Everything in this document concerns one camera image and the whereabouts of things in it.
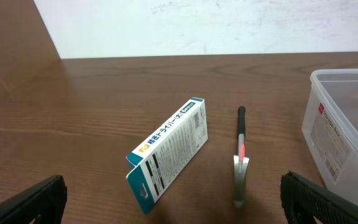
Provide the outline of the small hammer black handle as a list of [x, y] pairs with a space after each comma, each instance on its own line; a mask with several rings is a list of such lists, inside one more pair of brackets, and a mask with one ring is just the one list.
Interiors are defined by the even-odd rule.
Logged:
[[234, 155], [234, 193], [233, 203], [237, 208], [241, 208], [246, 203], [246, 174], [249, 165], [249, 158], [246, 157], [246, 108], [238, 108], [238, 127], [237, 127], [237, 154]]

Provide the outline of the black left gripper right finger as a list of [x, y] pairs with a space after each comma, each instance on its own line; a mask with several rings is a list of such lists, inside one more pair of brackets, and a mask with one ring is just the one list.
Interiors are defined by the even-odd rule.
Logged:
[[283, 175], [280, 199], [289, 224], [358, 224], [358, 206], [296, 172]]

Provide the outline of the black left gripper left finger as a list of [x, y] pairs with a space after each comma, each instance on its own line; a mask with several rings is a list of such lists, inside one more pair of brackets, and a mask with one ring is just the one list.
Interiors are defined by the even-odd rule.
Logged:
[[0, 203], [0, 223], [61, 224], [68, 192], [64, 178], [52, 175]]

